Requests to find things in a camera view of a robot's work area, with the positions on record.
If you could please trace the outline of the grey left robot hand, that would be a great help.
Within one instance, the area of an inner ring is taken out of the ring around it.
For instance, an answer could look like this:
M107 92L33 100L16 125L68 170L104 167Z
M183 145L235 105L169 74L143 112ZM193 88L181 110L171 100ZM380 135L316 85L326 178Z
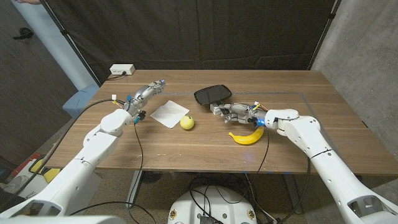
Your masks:
M124 110L132 117L138 115L148 101L162 92L165 87L164 80L158 80L138 89L130 100L124 105Z

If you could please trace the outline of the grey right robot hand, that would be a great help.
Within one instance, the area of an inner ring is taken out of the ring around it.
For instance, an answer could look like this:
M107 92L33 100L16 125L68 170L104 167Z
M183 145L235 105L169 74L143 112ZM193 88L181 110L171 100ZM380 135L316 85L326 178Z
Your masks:
M265 126L265 115L267 110L260 104L247 105L241 103L227 103L210 105L214 115L224 117L224 122L237 121L241 124L252 124L254 127Z

